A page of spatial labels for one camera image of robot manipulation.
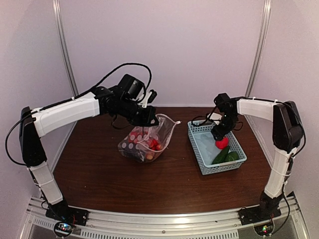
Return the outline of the front aluminium rail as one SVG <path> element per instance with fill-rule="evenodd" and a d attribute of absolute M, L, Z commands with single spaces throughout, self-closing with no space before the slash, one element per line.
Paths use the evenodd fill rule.
<path fill-rule="evenodd" d="M 86 226 L 76 226 L 66 239 L 309 239 L 309 233 L 296 203 L 289 219 L 271 237 L 260 236 L 258 224 L 242 225 L 237 211 L 147 215 L 91 210 Z M 55 220 L 45 217 L 42 207 L 30 206 L 18 239 L 58 239 Z"/>

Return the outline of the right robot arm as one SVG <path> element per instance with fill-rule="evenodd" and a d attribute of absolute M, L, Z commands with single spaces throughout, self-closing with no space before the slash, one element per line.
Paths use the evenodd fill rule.
<path fill-rule="evenodd" d="M 257 117 L 272 123 L 275 158 L 269 180 L 255 212 L 259 219 L 265 220 L 283 199 L 284 184 L 290 176 L 294 157 L 302 149 L 301 141 L 306 139 L 297 106 L 293 101 L 230 98 L 226 93 L 218 94 L 214 103 L 216 109 L 223 113 L 218 125 L 211 131 L 216 141 L 220 141 L 234 129 L 238 115 Z"/>

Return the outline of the right aluminium frame post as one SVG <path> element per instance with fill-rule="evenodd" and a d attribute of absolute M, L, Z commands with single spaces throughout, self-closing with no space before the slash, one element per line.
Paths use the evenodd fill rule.
<path fill-rule="evenodd" d="M 262 53 L 265 47 L 266 38 L 268 34 L 271 10 L 272 10 L 272 1 L 264 0 L 259 37 L 257 41 L 257 48 L 256 48 L 256 52 L 255 52 L 255 56 L 254 56 L 254 60 L 252 64 L 252 69 L 251 69 L 248 85 L 245 92 L 246 97 L 251 96 L 254 84 L 257 79 L 258 70 L 261 64 L 261 59 L 262 59 Z"/>

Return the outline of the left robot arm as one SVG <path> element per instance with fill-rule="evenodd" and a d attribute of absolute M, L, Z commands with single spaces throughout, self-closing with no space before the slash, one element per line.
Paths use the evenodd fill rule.
<path fill-rule="evenodd" d="M 125 74 L 113 87 L 95 86 L 82 96 L 34 110 L 26 107 L 21 111 L 22 159 L 49 209 L 59 220 L 69 220 L 72 211 L 49 169 L 40 139 L 67 124 L 105 114 L 122 116 L 134 126 L 157 126 L 156 109 L 150 105 L 156 96 L 155 90 L 147 91 L 143 82 Z"/>

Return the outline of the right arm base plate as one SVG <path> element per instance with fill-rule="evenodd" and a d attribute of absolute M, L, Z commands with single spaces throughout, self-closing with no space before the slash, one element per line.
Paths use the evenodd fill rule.
<path fill-rule="evenodd" d="M 271 212 L 262 212 L 259 206 L 246 208 L 243 207 L 238 211 L 239 220 L 241 225 L 255 224 L 263 221 L 270 220 L 281 215 L 281 210 L 276 208 Z"/>

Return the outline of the clear zip top bag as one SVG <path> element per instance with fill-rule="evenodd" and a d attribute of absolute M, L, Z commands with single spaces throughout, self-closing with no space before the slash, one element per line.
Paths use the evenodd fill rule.
<path fill-rule="evenodd" d="M 159 124 L 151 127 L 137 126 L 118 144 L 119 153 L 140 163 L 156 160 L 168 147 L 174 129 L 181 121 L 164 114 L 156 115 Z"/>

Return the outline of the green pepper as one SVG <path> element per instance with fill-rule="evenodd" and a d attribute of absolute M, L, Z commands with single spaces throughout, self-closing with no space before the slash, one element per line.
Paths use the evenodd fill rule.
<path fill-rule="evenodd" d="M 239 155 L 236 151 L 229 152 L 226 157 L 224 162 L 232 162 L 236 161 L 239 159 Z"/>

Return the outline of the left aluminium frame post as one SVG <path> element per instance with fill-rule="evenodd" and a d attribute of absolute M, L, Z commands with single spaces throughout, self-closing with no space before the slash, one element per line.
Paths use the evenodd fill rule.
<path fill-rule="evenodd" d="M 53 13 L 55 17 L 55 23 L 57 27 L 57 33 L 58 33 L 58 38 L 59 38 L 59 43 L 60 43 L 60 48 L 62 53 L 62 59 L 65 66 L 66 74 L 67 74 L 67 79 L 69 81 L 73 96 L 77 96 L 79 92 L 75 82 L 74 73 L 73 73 L 70 56 L 69 56 L 69 51 L 67 48 L 62 13 L 60 8 L 60 1 L 53 0 L 52 5 L 53 5 Z"/>

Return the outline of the round circuit board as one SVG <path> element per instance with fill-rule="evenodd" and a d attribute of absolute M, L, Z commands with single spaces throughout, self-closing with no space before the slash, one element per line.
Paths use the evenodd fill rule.
<path fill-rule="evenodd" d="M 269 236 L 274 230 L 274 224 L 271 222 L 254 225 L 254 231 L 258 236 Z"/>
<path fill-rule="evenodd" d="M 53 232 L 58 237 L 68 237 L 72 234 L 74 227 L 64 222 L 57 222 L 53 227 Z"/>

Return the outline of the left round circuit board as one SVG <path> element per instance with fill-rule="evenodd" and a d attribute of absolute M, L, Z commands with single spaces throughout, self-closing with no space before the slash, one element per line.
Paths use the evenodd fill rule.
<path fill-rule="evenodd" d="M 72 234 L 74 227 L 64 222 L 57 222 L 53 227 L 53 232 L 58 237 L 68 237 Z"/>

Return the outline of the red lychee fruit bunch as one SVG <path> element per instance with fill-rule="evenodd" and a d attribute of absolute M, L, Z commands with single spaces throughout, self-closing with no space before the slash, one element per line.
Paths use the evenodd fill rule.
<path fill-rule="evenodd" d="M 130 133 L 128 136 L 128 150 L 141 162 L 155 160 L 164 150 L 163 144 L 157 137 L 142 135 L 141 133 Z"/>

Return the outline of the red wax apple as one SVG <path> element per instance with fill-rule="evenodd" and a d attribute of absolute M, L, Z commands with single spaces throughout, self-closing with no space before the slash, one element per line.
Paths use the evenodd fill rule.
<path fill-rule="evenodd" d="M 221 149 L 223 150 L 224 148 L 226 148 L 228 146 L 228 143 L 229 143 L 229 139 L 228 137 L 223 137 L 222 140 L 217 140 L 215 142 L 215 145 L 218 149 Z"/>

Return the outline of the light blue plastic basket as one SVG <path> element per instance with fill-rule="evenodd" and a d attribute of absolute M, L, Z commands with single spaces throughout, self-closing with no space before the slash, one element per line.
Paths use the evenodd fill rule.
<path fill-rule="evenodd" d="M 235 135 L 230 132 L 226 135 L 229 140 L 229 151 L 236 152 L 239 159 L 219 164 L 212 163 L 215 157 L 221 152 L 221 149 L 215 145 L 215 139 L 211 133 L 214 126 L 215 123 L 203 123 L 203 120 L 189 121 L 187 123 L 188 137 L 202 175 L 238 169 L 247 160 L 247 156 Z"/>

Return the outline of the aluminium frame post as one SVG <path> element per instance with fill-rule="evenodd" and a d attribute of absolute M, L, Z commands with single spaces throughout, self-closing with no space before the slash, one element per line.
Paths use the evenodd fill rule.
<path fill-rule="evenodd" d="M 62 59 L 65 66 L 66 74 L 67 74 L 67 79 L 69 81 L 73 96 L 77 96 L 79 92 L 75 82 L 74 73 L 73 73 L 70 56 L 69 56 L 69 51 L 67 48 L 62 13 L 60 8 L 60 1 L 53 0 L 52 5 L 53 5 L 53 13 L 55 17 L 55 23 L 57 27 L 57 33 L 58 33 L 58 38 L 59 38 L 59 43 L 60 43 L 60 48 L 62 53 Z"/>
<path fill-rule="evenodd" d="M 259 37 L 257 41 L 257 48 L 256 48 L 256 52 L 255 52 L 255 56 L 254 56 L 254 60 L 252 64 L 252 69 L 251 69 L 248 85 L 245 92 L 246 97 L 251 96 L 254 84 L 257 79 L 258 70 L 261 64 L 261 59 L 262 59 L 262 53 L 265 47 L 266 38 L 268 34 L 271 10 L 272 10 L 272 1 L 264 0 Z"/>

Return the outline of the green cucumber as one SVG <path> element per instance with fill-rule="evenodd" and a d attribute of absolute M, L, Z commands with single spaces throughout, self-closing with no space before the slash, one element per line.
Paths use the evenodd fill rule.
<path fill-rule="evenodd" d="M 212 164 L 220 164 L 223 163 L 228 152 L 230 150 L 230 146 L 226 146 L 224 149 L 222 149 L 219 154 L 213 159 Z"/>

